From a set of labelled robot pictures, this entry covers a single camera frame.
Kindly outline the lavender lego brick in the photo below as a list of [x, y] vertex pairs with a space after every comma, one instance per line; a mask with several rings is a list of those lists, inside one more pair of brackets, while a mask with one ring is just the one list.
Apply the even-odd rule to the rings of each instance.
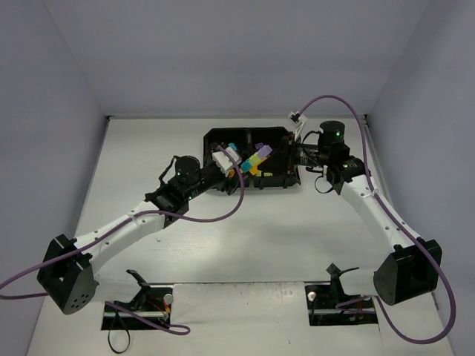
[[257, 154], [260, 159], [265, 159], [267, 158], [270, 154], [272, 153], [272, 148], [269, 145], [264, 145], [261, 147]]

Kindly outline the yellow orange lego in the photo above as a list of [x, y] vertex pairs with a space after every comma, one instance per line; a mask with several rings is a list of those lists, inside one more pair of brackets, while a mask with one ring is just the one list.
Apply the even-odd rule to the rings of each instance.
[[252, 169], [249, 171], [249, 173], [250, 173], [251, 175], [255, 176], [255, 175], [257, 174], [257, 172], [258, 172], [258, 166], [259, 166], [262, 162], [264, 162], [266, 159], [267, 159], [267, 158], [265, 158], [265, 159], [260, 159], [260, 158], [258, 157], [258, 154], [257, 154], [257, 153], [255, 153], [255, 154], [253, 154], [252, 156], [250, 156], [249, 160], [250, 160], [251, 163], [253, 164], [253, 167], [252, 167]]

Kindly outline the turquoise lego block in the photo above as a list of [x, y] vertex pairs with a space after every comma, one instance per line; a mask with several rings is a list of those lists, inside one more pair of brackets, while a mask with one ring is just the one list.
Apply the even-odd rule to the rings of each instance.
[[253, 167], [253, 164], [251, 163], [249, 159], [247, 159], [241, 164], [240, 170], [245, 174], [249, 172], [252, 169], [252, 167]]

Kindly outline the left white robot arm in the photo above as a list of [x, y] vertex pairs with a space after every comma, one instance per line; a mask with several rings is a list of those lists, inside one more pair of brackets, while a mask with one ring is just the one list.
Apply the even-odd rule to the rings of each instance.
[[145, 289], [136, 271], [121, 267], [107, 277], [105, 264], [143, 237], [169, 227], [177, 220], [191, 220], [189, 203], [202, 193], [241, 178], [241, 158], [231, 149], [212, 154], [212, 162], [200, 167], [193, 156], [175, 163], [175, 175], [124, 216], [92, 231], [68, 239], [60, 235], [50, 242], [37, 280], [63, 314], [73, 314], [90, 302], [129, 303]]

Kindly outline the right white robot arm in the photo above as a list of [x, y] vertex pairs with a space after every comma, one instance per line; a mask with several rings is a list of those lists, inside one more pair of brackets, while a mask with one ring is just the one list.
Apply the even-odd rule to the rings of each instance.
[[373, 272], [376, 296], [393, 306], [435, 290], [442, 259], [440, 245], [409, 228], [377, 191], [365, 162], [351, 155], [344, 142], [344, 124], [322, 122], [316, 132], [317, 144], [306, 145], [301, 138], [303, 117], [294, 116], [292, 121], [295, 135], [290, 154], [295, 164], [323, 168], [332, 191], [354, 209], [383, 251], [381, 265]]

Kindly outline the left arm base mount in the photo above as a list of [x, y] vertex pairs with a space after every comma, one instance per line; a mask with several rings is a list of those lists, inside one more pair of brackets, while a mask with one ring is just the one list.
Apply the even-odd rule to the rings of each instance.
[[[126, 271], [129, 277], [133, 277], [140, 290], [129, 302], [115, 300], [114, 304], [129, 310], [141, 318], [156, 323], [166, 329], [171, 322], [171, 304], [174, 301], [174, 286], [164, 284], [152, 284], [135, 270]], [[101, 330], [152, 330], [153, 327], [143, 323], [130, 314], [118, 311], [110, 306], [104, 307]]]

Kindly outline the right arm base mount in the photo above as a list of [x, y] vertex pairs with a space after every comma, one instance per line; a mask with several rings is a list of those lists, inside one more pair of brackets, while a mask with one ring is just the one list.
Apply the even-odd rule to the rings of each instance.
[[348, 296], [330, 283], [306, 283], [304, 290], [310, 326], [362, 326], [379, 323], [370, 297]]

